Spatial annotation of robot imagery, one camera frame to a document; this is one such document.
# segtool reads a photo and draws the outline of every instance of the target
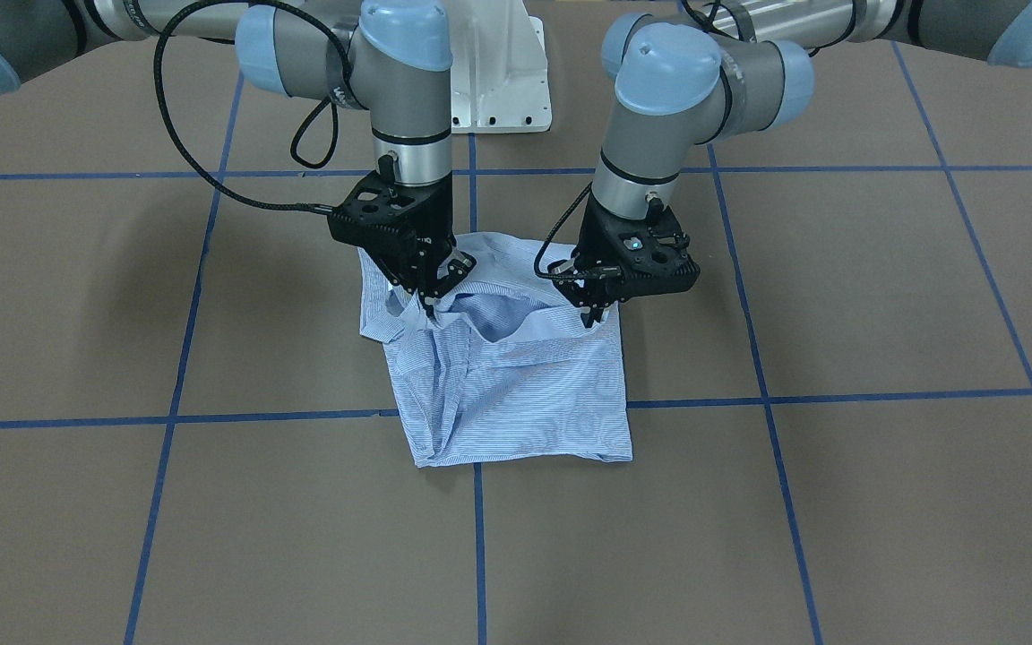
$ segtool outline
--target shirt fabric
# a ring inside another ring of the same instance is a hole
[[[546,454],[631,461],[619,310],[587,329],[533,272],[541,241],[458,237],[476,268],[425,314],[360,252],[361,335],[384,344],[417,466]],[[568,257],[552,245],[545,264]]]

